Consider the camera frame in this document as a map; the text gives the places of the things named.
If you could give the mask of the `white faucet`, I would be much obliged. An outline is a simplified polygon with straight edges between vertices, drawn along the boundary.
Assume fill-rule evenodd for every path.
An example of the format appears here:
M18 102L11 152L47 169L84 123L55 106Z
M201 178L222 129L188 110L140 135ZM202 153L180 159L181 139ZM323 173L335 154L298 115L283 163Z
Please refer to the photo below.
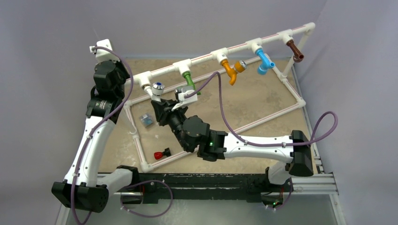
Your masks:
M165 86L161 82L155 82L151 85L145 85L143 90L148 94L152 101L161 102L161 96Z

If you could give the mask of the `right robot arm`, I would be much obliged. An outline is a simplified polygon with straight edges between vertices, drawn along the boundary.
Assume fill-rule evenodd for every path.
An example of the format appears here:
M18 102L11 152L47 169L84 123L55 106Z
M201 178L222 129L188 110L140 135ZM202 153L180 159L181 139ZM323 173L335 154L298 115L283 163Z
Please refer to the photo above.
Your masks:
M197 115L186 117L187 107L177 108L175 100L151 101L156 121L169 126L182 150L196 152L199 158L215 162L227 158L267 158L277 163L267 168L263 184L276 190L292 176L314 174L311 145L304 133L292 130L280 137L240 136L232 132L212 130Z

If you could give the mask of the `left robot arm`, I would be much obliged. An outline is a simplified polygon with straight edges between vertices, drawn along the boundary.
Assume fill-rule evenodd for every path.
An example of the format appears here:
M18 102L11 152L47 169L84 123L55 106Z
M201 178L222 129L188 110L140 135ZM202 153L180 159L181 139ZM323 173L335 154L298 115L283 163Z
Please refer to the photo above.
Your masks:
M119 61L104 61L94 68L95 85L87 105L84 134L75 159L61 182L54 182L52 194L67 208L100 213L109 196L140 185L136 167L120 165L98 178L99 165L110 134L123 107L124 84L130 78Z

